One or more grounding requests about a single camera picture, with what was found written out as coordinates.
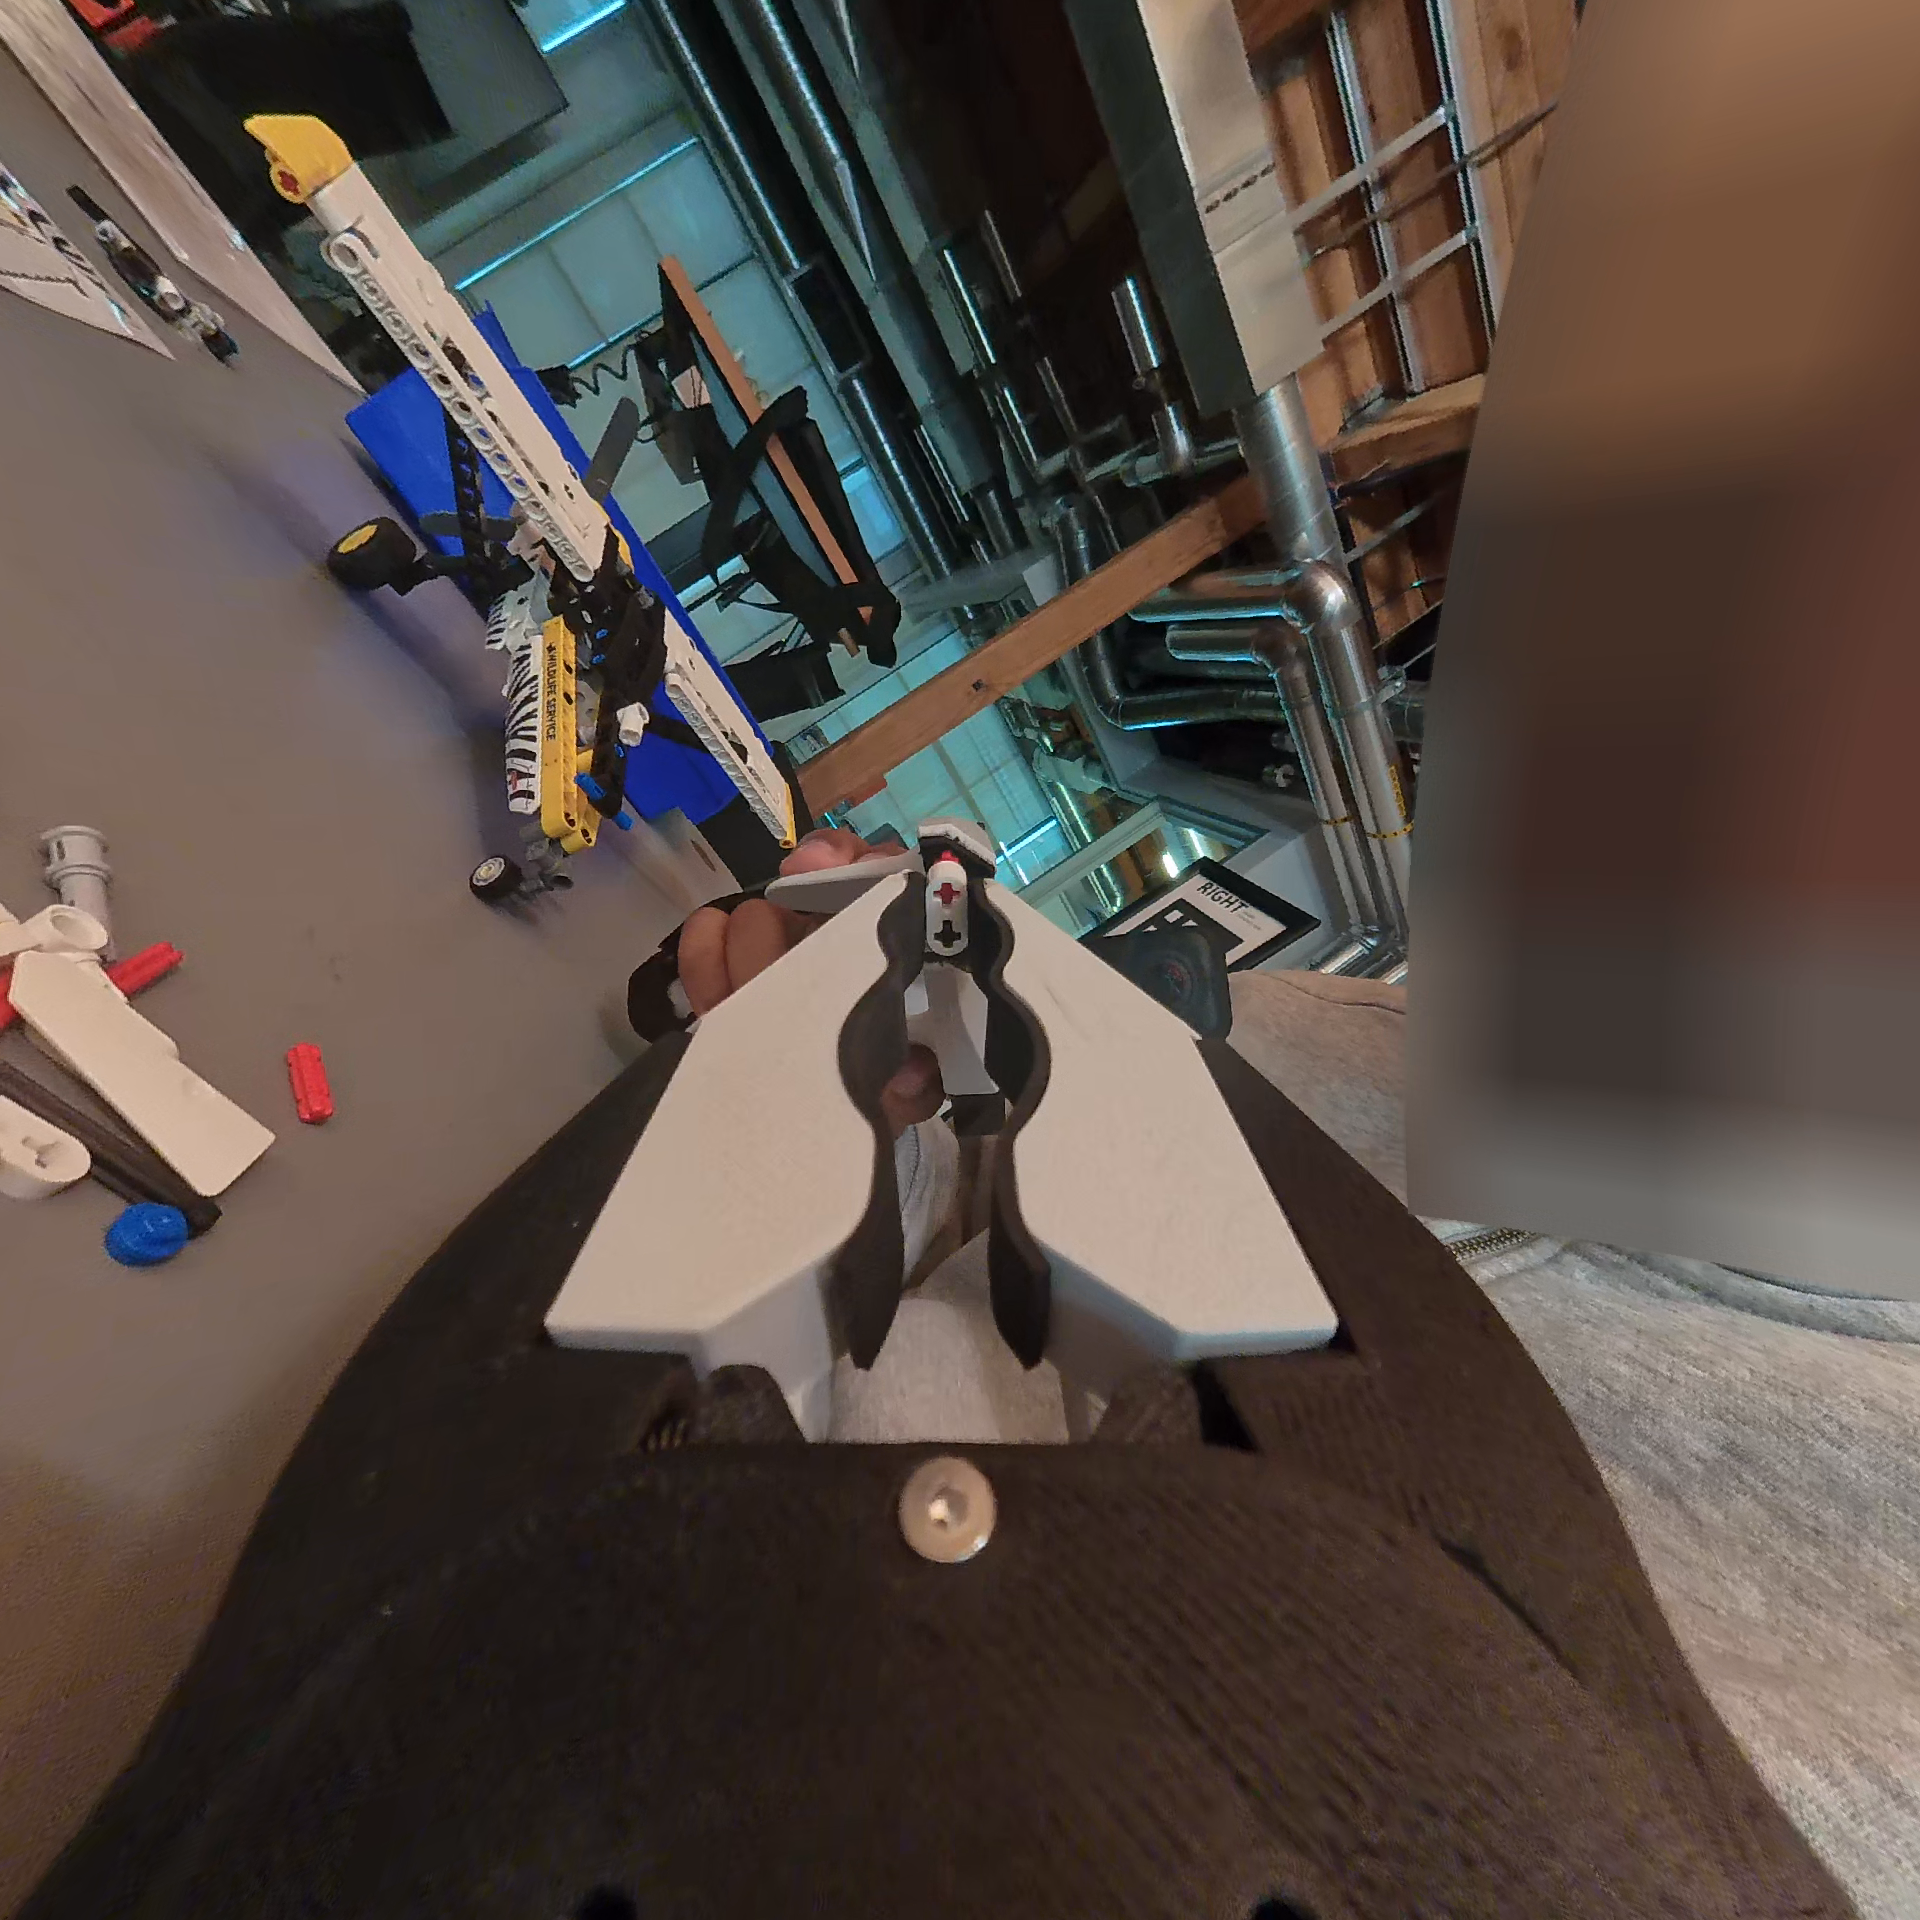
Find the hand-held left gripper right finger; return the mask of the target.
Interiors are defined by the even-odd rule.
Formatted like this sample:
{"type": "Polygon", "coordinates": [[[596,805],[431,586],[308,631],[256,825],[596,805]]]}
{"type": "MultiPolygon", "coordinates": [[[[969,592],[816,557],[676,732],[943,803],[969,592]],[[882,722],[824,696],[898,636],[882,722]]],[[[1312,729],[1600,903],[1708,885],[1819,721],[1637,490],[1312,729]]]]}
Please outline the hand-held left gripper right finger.
{"type": "Polygon", "coordinates": [[[1099,951],[973,881],[992,1170],[992,1320],[1025,1370],[1109,1400],[1152,1364],[1327,1348],[1337,1311],[1199,1037],[1099,951]]]}

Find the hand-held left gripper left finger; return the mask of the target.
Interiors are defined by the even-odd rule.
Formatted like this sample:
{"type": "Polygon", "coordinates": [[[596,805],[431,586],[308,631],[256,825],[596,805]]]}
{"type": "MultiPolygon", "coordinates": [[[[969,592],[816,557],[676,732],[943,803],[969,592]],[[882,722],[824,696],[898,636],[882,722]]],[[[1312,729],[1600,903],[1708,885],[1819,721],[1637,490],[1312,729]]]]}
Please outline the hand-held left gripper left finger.
{"type": "Polygon", "coordinates": [[[690,1033],[544,1331],[576,1352],[752,1367],[797,1428],[832,1425],[906,1283],[896,1131],[924,879],[884,873],[690,1033]]]}

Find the small white lego assembly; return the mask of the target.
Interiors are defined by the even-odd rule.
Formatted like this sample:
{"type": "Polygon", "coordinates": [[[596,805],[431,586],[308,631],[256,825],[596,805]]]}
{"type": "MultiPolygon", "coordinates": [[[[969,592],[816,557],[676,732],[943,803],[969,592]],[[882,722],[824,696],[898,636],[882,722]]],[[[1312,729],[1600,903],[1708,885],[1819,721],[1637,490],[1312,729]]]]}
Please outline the small white lego assembly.
{"type": "Polygon", "coordinates": [[[991,1003],[971,959],[971,873],[946,848],[927,863],[927,964],[906,991],[906,1033],[940,1067],[944,1113],[959,1137],[995,1137],[1005,1095],[988,1067],[991,1003]]]}

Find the scattered loose lego pieces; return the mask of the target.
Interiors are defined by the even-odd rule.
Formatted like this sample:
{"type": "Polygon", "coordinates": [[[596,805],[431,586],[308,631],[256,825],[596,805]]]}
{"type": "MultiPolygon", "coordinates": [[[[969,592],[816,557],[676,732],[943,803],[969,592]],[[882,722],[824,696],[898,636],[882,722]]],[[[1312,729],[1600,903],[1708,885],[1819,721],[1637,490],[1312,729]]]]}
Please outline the scattered loose lego pieces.
{"type": "Polygon", "coordinates": [[[210,866],[175,873],[124,832],[29,842],[4,825],[4,1100],[34,1113],[47,1159],[179,1227],[106,1237],[124,1264],[186,1259],[191,1276],[291,1271],[313,1248],[300,1180],[329,1121],[301,1121],[308,1021],[273,959],[266,908],[210,866]]]}

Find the white yellow lego plane model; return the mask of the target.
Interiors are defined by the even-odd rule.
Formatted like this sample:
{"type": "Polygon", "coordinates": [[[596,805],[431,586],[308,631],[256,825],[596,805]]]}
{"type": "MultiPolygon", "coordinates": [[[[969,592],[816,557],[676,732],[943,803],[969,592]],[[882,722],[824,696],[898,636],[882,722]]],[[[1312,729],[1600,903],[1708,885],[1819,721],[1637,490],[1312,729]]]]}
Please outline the white yellow lego plane model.
{"type": "Polygon", "coordinates": [[[623,408],[594,466],[576,466],[343,139],[300,112],[256,112],[244,128],[447,427],[452,509],[416,525],[458,537],[460,552],[375,517],[329,549],[328,572],[354,592],[452,580],[488,618],[488,648],[506,664],[500,765],[520,853],[483,859],[471,893],[506,906],[569,888],[569,863],[601,829],[637,828],[629,781],[659,747],[723,778],[751,812],[754,828],[736,823],[733,843],[716,851],[723,873],[775,879],[801,836],[793,785],[672,591],[653,580],[645,547],[609,514],[636,408],[623,408]]]}

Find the person's right hand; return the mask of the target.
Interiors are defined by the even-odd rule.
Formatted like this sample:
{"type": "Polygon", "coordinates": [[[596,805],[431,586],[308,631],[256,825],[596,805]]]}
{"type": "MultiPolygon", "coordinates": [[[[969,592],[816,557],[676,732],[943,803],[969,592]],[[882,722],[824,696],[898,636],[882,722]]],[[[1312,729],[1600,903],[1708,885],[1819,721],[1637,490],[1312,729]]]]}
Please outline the person's right hand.
{"type": "MultiPolygon", "coordinates": [[[[898,851],[891,843],[871,845],[847,828],[824,828],[784,853],[779,879],[837,873],[898,851]]],[[[680,930],[680,986],[690,1016],[706,1017],[826,927],[827,917],[767,897],[744,899],[733,908],[701,906],[680,930]]]]}

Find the black office chair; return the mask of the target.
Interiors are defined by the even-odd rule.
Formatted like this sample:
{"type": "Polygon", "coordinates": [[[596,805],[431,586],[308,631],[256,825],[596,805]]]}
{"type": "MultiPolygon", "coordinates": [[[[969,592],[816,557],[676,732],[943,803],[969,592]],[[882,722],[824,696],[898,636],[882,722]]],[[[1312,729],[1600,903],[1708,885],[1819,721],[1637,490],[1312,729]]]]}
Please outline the black office chair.
{"type": "Polygon", "coordinates": [[[696,431],[705,572],[719,577],[741,561],[809,639],[896,665],[901,605],[857,528],[807,392],[754,412],[714,381],[706,412],[712,424],[696,431]]]}

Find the silver ventilation pipe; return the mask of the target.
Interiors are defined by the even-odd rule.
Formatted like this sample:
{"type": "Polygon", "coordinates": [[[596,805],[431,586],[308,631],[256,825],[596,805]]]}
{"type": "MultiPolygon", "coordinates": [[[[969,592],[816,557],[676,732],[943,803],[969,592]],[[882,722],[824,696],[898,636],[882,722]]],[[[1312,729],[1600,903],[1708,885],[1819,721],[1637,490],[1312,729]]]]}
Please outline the silver ventilation pipe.
{"type": "Polygon", "coordinates": [[[1297,377],[1235,415],[1240,450],[1287,573],[1269,673],[1372,971],[1409,968],[1411,807],[1364,602],[1344,561],[1329,475],[1297,377]]]}

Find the blue plastic bin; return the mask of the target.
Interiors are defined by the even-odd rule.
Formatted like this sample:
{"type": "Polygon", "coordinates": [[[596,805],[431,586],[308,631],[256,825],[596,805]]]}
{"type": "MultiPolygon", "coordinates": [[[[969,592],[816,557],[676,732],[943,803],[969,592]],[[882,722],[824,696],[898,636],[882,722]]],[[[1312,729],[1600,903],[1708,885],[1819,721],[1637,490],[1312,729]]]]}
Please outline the blue plastic bin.
{"type": "MultiPolygon", "coordinates": [[[[591,453],[575,433],[569,412],[554,402],[539,372],[521,364],[491,307],[483,309],[476,327],[503,369],[513,372],[523,397],[528,397],[535,415],[563,448],[567,464],[585,474],[591,453]]],[[[452,475],[444,442],[447,417],[440,397],[418,370],[399,375],[354,408],[348,415],[348,426],[373,466],[384,475],[389,493],[399,498],[416,528],[425,528],[427,513],[452,509],[452,475]]],[[[650,592],[663,599],[672,618],[690,636],[693,648],[727,693],[736,697],[736,707],[746,707],[746,696],[708,648],[693,612],[684,608],[668,572],[663,572],[661,561],[666,557],[666,549],[642,543],[632,517],[616,498],[609,500],[609,517],[632,549],[637,579],[650,592]]],[[[685,747],[676,741],[659,741],[636,747],[629,759],[626,794],[629,807],[650,823],[676,809],[693,825],[706,828],[712,821],[723,818],[727,809],[733,809],[738,821],[752,825],[752,809],[738,796],[730,772],[701,746],[685,747]]]]}

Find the black and white sticker sheet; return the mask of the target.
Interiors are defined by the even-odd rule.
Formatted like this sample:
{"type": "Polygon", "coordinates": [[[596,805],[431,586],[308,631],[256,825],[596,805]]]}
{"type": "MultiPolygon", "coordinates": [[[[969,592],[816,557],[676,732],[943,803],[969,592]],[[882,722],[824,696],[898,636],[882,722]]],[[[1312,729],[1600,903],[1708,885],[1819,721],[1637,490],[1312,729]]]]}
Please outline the black and white sticker sheet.
{"type": "Polygon", "coordinates": [[[3,168],[3,287],[67,321],[171,359],[135,307],[111,288],[60,223],[3,168]]]}

